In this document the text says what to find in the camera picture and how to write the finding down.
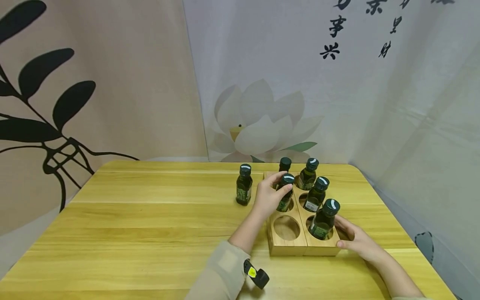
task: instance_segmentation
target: sleeve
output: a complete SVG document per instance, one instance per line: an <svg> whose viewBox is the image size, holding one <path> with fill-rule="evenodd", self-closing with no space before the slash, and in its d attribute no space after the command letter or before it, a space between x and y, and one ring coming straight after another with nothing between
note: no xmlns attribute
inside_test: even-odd
<svg viewBox="0 0 480 300"><path fill-rule="evenodd" d="M394 297L392 300L431 300L429 298L408 298L408 297Z"/></svg>
<svg viewBox="0 0 480 300"><path fill-rule="evenodd" d="M221 242L185 300L235 300L245 282L243 262L249 258L242 249Z"/></svg>

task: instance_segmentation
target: white fabric backdrop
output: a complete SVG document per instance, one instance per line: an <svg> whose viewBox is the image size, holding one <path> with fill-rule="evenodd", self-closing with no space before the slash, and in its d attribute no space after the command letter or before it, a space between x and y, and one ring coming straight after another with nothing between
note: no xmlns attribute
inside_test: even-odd
<svg viewBox="0 0 480 300"><path fill-rule="evenodd" d="M210 160L276 160L309 142L299 161L357 166L412 238L432 233L419 242L435 246L433 266L474 299L480 2L388 0L373 15L366 0L338 2L184 0ZM340 53L324 60L335 42Z"/></svg>

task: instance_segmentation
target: green bottle label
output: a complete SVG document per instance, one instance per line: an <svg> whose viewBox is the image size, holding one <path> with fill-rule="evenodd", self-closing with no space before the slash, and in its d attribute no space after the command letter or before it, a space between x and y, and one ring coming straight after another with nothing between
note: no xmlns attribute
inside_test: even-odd
<svg viewBox="0 0 480 300"><path fill-rule="evenodd" d="M308 231L317 239L326 240L328 233L330 232L330 228L326 223L319 223L318 225L315 225L315 223L312 221Z"/></svg>
<svg viewBox="0 0 480 300"><path fill-rule="evenodd" d="M307 190L311 190L313 188L313 184L315 183L315 176L310 178L309 180L305 181L305 179L303 178L303 173L300 173L300 176L299 176L299 188L304 190L304 191L307 191Z"/></svg>
<svg viewBox="0 0 480 300"><path fill-rule="evenodd" d="M248 203L248 201L250 201L251 194L252 188L249 188L248 191L237 188L237 200L239 200L240 202Z"/></svg>
<svg viewBox="0 0 480 300"><path fill-rule="evenodd" d="M279 212L286 212L287 211L287 208L288 208L288 204L290 204L290 201L287 201L287 202L283 202L283 201L280 201L280 203L278 204L277 206L277 211Z"/></svg>
<svg viewBox="0 0 480 300"><path fill-rule="evenodd" d="M308 209L308 210L310 210L311 212L314 212L314 213L316 213L317 210L318 210L318 205L316 205L315 203L310 202L308 200L305 201L305 204L304 204L303 207L305 207L306 209Z"/></svg>

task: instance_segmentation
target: light wood table surface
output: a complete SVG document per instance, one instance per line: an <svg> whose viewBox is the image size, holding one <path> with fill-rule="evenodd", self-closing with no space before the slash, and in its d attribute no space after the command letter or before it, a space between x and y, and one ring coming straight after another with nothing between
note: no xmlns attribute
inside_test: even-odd
<svg viewBox="0 0 480 300"><path fill-rule="evenodd" d="M234 200L239 163L104 165L0 282L0 299L183 299L213 249L252 208L263 172L278 169L251 165L247 207ZM320 165L317 175L330 179L328 196L341 203L340 214L394 256L427 297L455 299L358 169ZM260 291L247 279L239 299L390 299L355 253L270 257L265 226L252 263L270 282Z"/></svg>

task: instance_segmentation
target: small olive oil bottle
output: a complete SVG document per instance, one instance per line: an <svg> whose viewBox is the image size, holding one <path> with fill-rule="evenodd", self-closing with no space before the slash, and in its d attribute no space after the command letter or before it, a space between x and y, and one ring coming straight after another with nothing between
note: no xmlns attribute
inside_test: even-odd
<svg viewBox="0 0 480 300"><path fill-rule="evenodd" d="M240 175L237 178L237 202L241 205L247 206L252 196L252 167L249 164L242 164L240 166Z"/></svg>
<svg viewBox="0 0 480 300"><path fill-rule="evenodd" d="M312 220L308 231L319 240L329 239L328 235L333 228L335 215L340 210L340 203L335 199L327 199Z"/></svg>
<svg viewBox="0 0 480 300"><path fill-rule="evenodd" d="M298 179L298 187L301 190L309 191L312 189L315 178L317 177L315 172L317 167L318 160L316 158L309 158L307 161L307 166L300 172Z"/></svg>
<svg viewBox="0 0 480 300"><path fill-rule="evenodd" d="M325 191L328 189L330 181L327 177L320 176L315 181L315 185L308 192L307 199L303 204L303 208L313 213L316 213L325 199Z"/></svg>
<svg viewBox="0 0 480 300"><path fill-rule="evenodd" d="M281 171L289 171L290 170L290 166L292 165L292 160L288 157L282 157L282 159L280 160L280 168L278 168L278 172L281 172Z"/></svg>
<svg viewBox="0 0 480 300"><path fill-rule="evenodd" d="M276 190L278 191L281 189L284 185L287 184L293 184L295 182L295 177L293 177L292 174L285 174L282 176L282 180L276 187ZM277 211L279 212L286 212L288 209L288 205L290 204L291 198L293 194L293 189L291 189L285 196L283 196L282 200L280 200L280 203L277 206Z"/></svg>

